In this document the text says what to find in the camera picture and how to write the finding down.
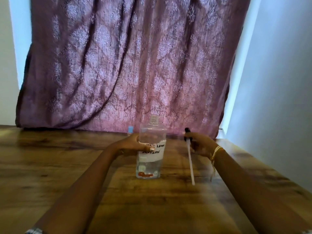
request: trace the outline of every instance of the forearm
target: forearm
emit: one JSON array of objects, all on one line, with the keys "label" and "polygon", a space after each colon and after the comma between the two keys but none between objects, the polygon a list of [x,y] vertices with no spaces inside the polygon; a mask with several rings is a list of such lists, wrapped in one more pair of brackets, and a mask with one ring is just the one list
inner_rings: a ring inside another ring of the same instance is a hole
[{"label": "forearm", "polygon": [[116,152],[107,147],[35,226],[49,234],[82,233]]},{"label": "forearm", "polygon": [[259,233],[297,234],[310,228],[274,193],[254,181],[224,150],[218,152],[214,165]]}]

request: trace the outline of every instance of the table surface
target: table surface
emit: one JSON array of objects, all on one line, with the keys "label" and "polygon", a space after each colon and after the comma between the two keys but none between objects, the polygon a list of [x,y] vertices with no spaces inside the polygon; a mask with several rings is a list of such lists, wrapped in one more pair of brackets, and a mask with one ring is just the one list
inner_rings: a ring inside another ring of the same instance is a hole
[{"label": "table surface", "polygon": [[[1,233],[23,233],[123,134],[0,129]],[[227,140],[227,152],[312,224],[312,195]],[[168,139],[161,177],[135,177],[135,156],[120,156],[103,185],[88,233],[256,233],[206,157],[193,154],[192,186],[186,143]]]}]

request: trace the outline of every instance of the blue cap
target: blue cap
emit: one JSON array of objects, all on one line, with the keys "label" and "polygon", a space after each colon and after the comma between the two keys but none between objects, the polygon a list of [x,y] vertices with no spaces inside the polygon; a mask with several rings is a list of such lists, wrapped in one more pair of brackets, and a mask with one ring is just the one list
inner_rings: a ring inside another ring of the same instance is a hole
[{"label": "blue cap", "polygon": [[128,126],[128,133],[133,133],[133,126]]}]

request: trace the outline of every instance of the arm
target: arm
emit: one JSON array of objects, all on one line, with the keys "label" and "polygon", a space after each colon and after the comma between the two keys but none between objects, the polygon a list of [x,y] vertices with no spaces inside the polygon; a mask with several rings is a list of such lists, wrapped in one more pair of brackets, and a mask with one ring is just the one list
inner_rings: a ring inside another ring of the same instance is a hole
[{"label": "arm", "polygon": [[[185,133],[213,153],[218,144],[199,133]],[[260,183],[254,181],[224,150],[218,150],[214,166],[240,208],[259,233],[300,234],[311,227]]]},{"label": "arm", "polygon": [[92,213],[108,169],[119,149],[149,152],[151,146],[139,144],[138,134],[109,145],[81,177],[38,220],[35,227],[47,232],[82,233]]}]

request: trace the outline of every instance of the hand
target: hand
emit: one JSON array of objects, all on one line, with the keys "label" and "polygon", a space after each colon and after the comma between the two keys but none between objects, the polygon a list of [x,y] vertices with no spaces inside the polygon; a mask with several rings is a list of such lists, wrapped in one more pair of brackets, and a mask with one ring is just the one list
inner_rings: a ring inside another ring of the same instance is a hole
[{"label": "hand", "polygon": [[184,134],[185,137],[192,137],[191,146],[195,152],[198,152],[202,156],[210,157],[210,154],[214,152],[218,144],[214,142],[209,136],[187,132]]},{"label": "hand", "polygon": [[138,133],[134,133],[120,141],[115,142],[118,149],[130,149],[135,151],[152,152],[155,150],[153,146],[138,142]]}]

